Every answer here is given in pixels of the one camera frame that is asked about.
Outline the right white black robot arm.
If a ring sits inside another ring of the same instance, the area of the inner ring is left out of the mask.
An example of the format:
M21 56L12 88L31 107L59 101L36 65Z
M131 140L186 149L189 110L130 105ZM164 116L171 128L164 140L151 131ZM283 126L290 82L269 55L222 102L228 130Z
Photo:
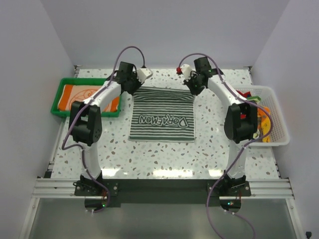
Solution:
M184 76L183 84L198 96L204 89L212 91L226 108L224 133L230 140L226 170L212 191L218 196L234 195L245 187L247 143L257 131L257 107L246 102L232 87L219 68L212 68L207 57L194 60L195 69L180 64L178 73Z

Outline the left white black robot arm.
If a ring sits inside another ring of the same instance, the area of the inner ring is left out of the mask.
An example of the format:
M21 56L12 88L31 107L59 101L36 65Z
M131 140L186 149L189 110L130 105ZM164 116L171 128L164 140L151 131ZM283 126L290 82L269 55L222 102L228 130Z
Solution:
M153 72L146 66L136 68L134 64L121 62L92 96L72 103L62 149L79 147L81 150L83 172L74 184L76 191L109 197L109 189L103 184L97 149L97 142L103 133L102 111L122 93L133 95L152 75Z

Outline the green white striped towel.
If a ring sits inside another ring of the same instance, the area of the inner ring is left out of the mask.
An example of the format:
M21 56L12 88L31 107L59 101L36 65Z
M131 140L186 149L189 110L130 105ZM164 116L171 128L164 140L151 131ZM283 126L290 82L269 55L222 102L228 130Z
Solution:
M188 90L141 87L133 95L129 140L194 142L194 99Z

